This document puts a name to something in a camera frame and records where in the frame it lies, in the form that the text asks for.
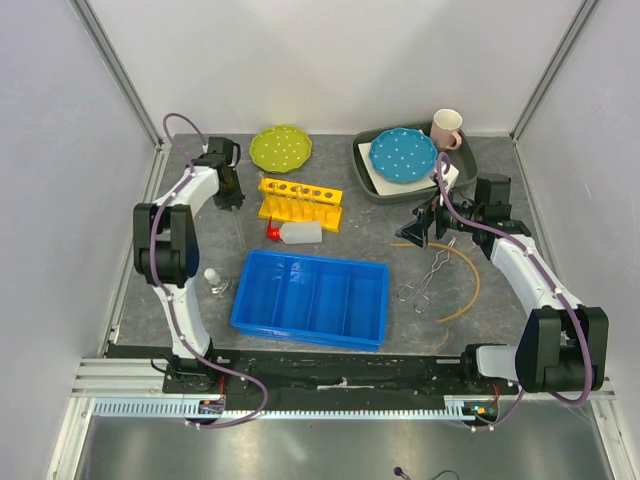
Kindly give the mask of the tan rubber tube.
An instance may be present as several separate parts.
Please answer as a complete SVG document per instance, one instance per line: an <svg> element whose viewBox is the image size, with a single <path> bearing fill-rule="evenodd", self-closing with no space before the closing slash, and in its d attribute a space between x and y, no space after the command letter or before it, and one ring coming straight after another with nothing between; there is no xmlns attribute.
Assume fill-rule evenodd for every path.
<svg viewBox="0 0 640 480"><path fill-rule="evenodd" d="M416 285L427 273L440 248L451 251L451 259L435 274L427 294L430 304L423 314L413 309L414 299L400 302L396 298L398 290L407 283ZM469 255L458 248L457 239L452 238L445 243L430 243L426 247L427 266L419 271L419 275L400 285L394 294L394 300L406 306L409 312L434 324L445 325L465 316L476 304L481 293L481 275L478 267Z"/></svg>

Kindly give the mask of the metal crucible tongs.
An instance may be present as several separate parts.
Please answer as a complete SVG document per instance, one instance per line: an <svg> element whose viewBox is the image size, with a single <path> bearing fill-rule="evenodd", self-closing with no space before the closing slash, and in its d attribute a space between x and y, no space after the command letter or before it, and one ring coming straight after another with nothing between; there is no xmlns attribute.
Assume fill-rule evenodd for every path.
<svg viewBox="0 0 640 480"><path fill-rule="evenodd" d="M397 292L396 298L400 302L407 302L414 299L413 309L417 314L423 314L430 304L430 298L427 289L432 282L435 274L441 267L451 259L451 251L440 248L435 254L431 267L424 277L416 284L407 283L403 285Z"/></svg>

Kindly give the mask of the white wash bottle red cap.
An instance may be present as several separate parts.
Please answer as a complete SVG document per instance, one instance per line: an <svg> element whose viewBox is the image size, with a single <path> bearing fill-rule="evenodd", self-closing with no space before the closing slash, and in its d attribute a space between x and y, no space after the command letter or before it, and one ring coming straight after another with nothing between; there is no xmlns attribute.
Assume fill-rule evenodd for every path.
<svg viewBox="0 0 640 480"><path fill-rule="evenodd" d="M285 222L276 227L269 218L266 237L288 245L316 244L322 242L322 224L319 221Z"/></svg>

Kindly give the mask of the round glass flask white stopper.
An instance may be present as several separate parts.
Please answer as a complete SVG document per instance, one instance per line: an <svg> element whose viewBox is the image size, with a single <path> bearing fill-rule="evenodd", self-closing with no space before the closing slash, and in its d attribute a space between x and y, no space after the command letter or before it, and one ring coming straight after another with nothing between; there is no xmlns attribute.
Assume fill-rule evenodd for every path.
<svg viewBox="0 0 640 480"><path fill-rule="evenodd" d="M222 295L231 286L231 281L214 268L206 268L203 276L213 295Z"/></svg>

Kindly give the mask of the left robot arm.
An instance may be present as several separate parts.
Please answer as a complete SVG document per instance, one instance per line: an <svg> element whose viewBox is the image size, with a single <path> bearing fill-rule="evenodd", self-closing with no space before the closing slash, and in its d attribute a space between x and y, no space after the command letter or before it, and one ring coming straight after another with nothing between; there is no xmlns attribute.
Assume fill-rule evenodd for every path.
<svg viewBox="0 0 640 480"><path fill-rule="evenodd" d="M188 163L167 193L133 210L134 268L152 286L170 326L172 354L194 360L185 382L208 393L219 382L219 369L207 360L213 342L201 318L194 286L200 264L195 216L211 200L225 211L245 200L237 165L241 147L226 137L211 137L198 158Z"/></svg>

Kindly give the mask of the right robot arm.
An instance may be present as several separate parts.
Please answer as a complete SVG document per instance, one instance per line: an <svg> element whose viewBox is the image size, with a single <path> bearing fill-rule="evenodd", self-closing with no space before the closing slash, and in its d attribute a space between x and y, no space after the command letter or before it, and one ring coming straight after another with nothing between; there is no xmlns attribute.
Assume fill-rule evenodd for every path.
<svg viewBox="0 0 640 480"><path fill-rule="evenodd" d="M413 211L414 220L396 235L424 248L428 236L466 232L502 273L528 318L515 346L473 345L458 368L458 381L477 394L494 378L514 381L528 393L578 400L599 390L605 379L609 320L599 307L572 295L538 252L530 230L511 216L511 180L488 174L476 181L472 200L455 203L435 192Z"/></svg>

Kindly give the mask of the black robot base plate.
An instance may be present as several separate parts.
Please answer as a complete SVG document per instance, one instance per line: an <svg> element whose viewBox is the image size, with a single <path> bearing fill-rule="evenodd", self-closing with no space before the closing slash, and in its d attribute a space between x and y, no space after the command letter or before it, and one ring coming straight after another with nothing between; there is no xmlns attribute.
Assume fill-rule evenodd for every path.
<svg viewBox="0 0 640 480"><path fill-rule="evenodd" d="M222 350L213 360L224 372L196 360L179 360L154 347L152 360L166 361L166 393L220 394L233 407L426 407L445 397L493 399L514 395L505 380L482 377L463 356L373 355Z"/></svg>

